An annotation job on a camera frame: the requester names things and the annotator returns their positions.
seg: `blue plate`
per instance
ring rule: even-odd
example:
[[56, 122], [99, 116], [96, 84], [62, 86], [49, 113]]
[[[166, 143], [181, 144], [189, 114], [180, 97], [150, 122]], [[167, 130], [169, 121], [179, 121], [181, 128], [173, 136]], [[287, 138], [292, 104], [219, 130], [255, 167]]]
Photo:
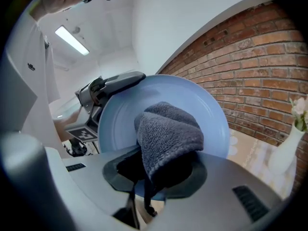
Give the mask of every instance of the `blue plate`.
[[204, 134], [204, 153], [226, 158], [229, 127], [216, 100], [199, 85], [169, 75], [148, 76], [137, 86], [110, 98], [98, 127], [102, 153], [136, 144], [135, 117], [150, 105], [165, 101], [191, 114]]

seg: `white flower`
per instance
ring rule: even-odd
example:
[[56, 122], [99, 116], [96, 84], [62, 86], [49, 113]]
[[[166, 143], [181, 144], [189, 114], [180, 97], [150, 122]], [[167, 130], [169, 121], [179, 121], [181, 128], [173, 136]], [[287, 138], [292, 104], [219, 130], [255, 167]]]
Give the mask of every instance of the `white flower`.
[[303, 98], [294, 101], [294, 106], [292, 108], [292, 114], [302, 115], [305, 111], [306, 101]]

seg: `gray cover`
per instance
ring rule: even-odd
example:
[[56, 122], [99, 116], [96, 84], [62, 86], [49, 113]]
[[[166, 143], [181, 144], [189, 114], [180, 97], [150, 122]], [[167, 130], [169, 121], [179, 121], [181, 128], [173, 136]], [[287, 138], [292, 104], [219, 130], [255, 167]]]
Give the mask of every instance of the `gray cover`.
[[194, 117], [167, 102], [154, 104], [135, 118], [144, 169], [151, 179], [171, 160], [203, 150], [203, 133]]

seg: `fluorescent light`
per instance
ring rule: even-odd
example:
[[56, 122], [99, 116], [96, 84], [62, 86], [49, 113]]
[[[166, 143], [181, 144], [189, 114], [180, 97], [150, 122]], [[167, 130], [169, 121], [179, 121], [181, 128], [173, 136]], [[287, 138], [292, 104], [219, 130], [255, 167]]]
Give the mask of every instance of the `fluorescent light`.
[[56, 31], [56, 35], [58, 35], [60, 38], [62, 38], [65, 42], [73, 46], [77, 51], [79, 51], [81, 54], [88, 55], [89, 51], [84, 47], [77, 39], [74, 38], [73, 35], [71, 35], [64, 26], [60, 26]]

